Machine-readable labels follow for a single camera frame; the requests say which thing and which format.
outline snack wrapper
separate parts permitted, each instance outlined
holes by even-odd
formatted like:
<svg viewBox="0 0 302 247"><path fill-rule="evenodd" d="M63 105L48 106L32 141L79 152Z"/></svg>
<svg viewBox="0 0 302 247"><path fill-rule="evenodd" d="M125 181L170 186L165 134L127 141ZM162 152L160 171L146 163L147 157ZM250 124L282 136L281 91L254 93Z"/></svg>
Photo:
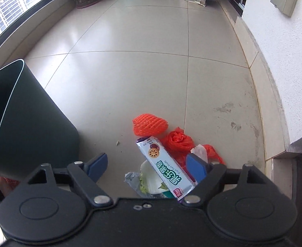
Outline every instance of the snack wrapper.
<svg viewBox="0 0 302 247"><path fill-rule="evenodd" d="M168 154L157 138L142 137L137 140L136 144L178 200L194 189L192 180Z"/></svg>

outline person's hand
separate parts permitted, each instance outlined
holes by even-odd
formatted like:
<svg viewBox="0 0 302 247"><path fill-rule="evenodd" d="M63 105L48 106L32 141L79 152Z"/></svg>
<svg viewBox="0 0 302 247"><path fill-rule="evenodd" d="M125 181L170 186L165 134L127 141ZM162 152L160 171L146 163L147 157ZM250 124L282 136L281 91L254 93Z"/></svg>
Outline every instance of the person's hand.
<svg viewBox="0 0 302 247"><path fill-rule="evenodd" d="M10 187L10 185L3 177L0 177L0 190L3 196L5 197L8 196L9 193L13 191L13 189Z"/></svg>

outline metal screw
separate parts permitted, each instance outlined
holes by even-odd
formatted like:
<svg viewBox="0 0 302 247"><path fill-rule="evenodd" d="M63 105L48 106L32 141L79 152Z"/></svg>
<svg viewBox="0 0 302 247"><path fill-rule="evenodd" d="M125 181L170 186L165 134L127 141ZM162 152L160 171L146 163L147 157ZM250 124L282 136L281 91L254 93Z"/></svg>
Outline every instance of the metal screw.
<svg viewBox="0 0 302 247"><path fill-rule="evenodd" d="M195 204L201 201L201 198L197 195L188 195L184 197L184 201L188 204Z"/></svg>
<svg viewBox="0 0 302 247"><path fill-rule="evenodd" d="M108 204L111 201L111 198L104 195L99 195L94 198L96 204Z"/></svg>
<svg viewBox="0 0 302 247"><path fill-rule="evenodd" d="M149 208L151 208L151 207L152 207L152 205L151 205L150 203L144 203L144 204L143 204L143 208L149 209Z"/></svg>
<svg viewBox="0 0 302 247"><path fill-rule="evenodd" d="M137 211L141 211L143 207L141 205L134 205L133 209Z"/></svg>

